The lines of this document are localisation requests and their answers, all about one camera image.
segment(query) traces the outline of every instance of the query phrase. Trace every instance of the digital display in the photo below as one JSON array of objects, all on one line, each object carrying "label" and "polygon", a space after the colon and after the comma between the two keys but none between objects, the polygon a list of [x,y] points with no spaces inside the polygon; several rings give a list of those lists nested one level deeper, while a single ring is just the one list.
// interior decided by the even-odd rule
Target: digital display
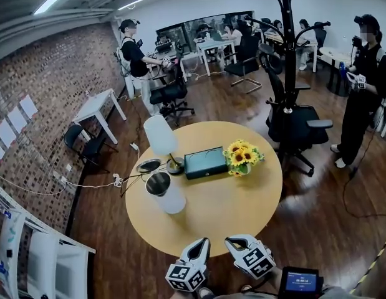
[{"label": "digital display", "polygon": [[286,290],[290,292],[314,292],[316,291],[316,275],[288,272]]}]

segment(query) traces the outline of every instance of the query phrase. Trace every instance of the brick wall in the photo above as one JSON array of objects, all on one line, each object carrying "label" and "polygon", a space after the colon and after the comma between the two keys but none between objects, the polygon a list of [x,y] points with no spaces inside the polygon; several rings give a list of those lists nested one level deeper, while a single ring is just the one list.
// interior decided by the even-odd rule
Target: brick wall
[{"label": "brick wall", "polygon": [[[82,163],[62,137],[86,101],[86,89],[95,94],[113,88],[120,94],[124,81],[112,55],[116,47],[110,24],[95,24],[46,37],[0,61],[0,122],[15,106],[21,108],[19,101],[27,94],[39,110],[32,120],[27,119],[25,130],[6,151],[1,176],[27,189],[53,194],[63,188],[58,177],[66,175],[69,163],[72,172],[67,179],[79,182]],[[102,109],[104,117],[110,108],[108,100]],[[91,119],[83,126],[97,134],[100,125]],[[45,196],[25,192],[2,179],[0,185],[37,218],[65,231],[74,187]]]}]

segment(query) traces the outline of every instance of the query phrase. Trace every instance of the lamp base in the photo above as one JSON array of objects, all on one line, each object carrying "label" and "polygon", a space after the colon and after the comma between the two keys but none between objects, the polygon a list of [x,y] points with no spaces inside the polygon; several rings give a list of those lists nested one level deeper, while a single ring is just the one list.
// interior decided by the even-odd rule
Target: lamp base
[{"label": "lamp base", "polygon": [[183,158],[175,157],[175,161],[178,163],[178,165],[175,167],[175,164],[170,160],[166,164],[166,170],[171,175],[180,175],[185,172],[185,161]]}]

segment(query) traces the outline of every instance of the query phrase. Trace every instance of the wooden floor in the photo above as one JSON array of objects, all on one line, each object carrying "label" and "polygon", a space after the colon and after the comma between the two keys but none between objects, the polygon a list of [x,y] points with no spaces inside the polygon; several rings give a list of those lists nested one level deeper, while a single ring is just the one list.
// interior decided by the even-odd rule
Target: wooden floor
[{"label": "wooden floor", "polygon": [[[189,62],[194,67],[194,60]],[[203,74],[199,67],[198,74]],[[196,115],[182,118],[181,126],[208,120],[231,121],[246,125],[276,147],[268,136],[265,120],[269,105],[265,100],[273,95],[268,76],[263,70],[252,75],[263,88],[250,95],[252,85],[230,87],[234,77],[226,74],[190,79],[187,101]],[[315,164],[312,178],[292,170],[284,180],[286,195],[281,200],[268,226],[257,238],[272,251],[280,266],[317,268],[325,283],[346,289],[355,286],[372,263],[386,240],[386,217],[356,219],[342,203],[342,189],[349,169],[337,169],[329,146],[339,143],[346,98],[326,89],[329,69],[319,66],[317,74],[300,72],[298,80],[312,86],[302,91],[298,102],[312,105],[321,118],[334,121],[328,131],[330,142],[317,145],[304,154]],[[141,119],[148,118],[140,99],[133,101]],[[125,177],[137,160],[129,144],[136,142],[141,151],[148,147],[136,109],[130,102],[120,102],[128,120],[114,113],[110,129],[119,141],[119,153],[110,155],[107,168]],[[371,133],[367,132],[359,158],[367,147]],[[88,176],[85,185],[101,185],[112,181],[112,174]],[[346,201],[356,214],[386,213],[386,137],[376,134],[355,178],[347,187]],[[120,198],[119,190],[110,187],[83,189],[75,212],[71,236],[97,249],[94,259],[94,298],[170,298],[171,288],[165,281],[168,266],[175,258],[157,251],[135,232]],[[242,284],[253,281],[233,266],[226,254],[209,260],[209,286],[217,294],[235,292]],[[386,298],[386,250],[359,288],[375,298]]]}]

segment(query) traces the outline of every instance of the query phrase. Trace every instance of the white shelf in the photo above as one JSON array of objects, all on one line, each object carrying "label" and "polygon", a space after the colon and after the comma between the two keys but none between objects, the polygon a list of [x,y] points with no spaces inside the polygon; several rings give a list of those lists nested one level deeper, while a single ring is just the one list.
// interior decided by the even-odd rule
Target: white shelf
[{"label": "white shelf", "polygon": [[82,247],[59,245],[55,273],[57,299],[87,299],[88,256],[89,252]]},{"label": "white shelf", "polygon": [[[4,262],[4,268],[8,276],[0,273],[3,288],[11,299],[19,299],[17,282],[18,249],[21,241],[22,229],[25,223],[25,214],[9,209],[11,219],[4,218],[0,234],[0,260]],[[7,258],[7,250],[12,251],[12,257]]]},{"label": "white shelf", "polygon": [[43,295],[55,298],[55,269],[60,239],[54,234],[34,230],[29,246],[28,294],[33,299]]}]

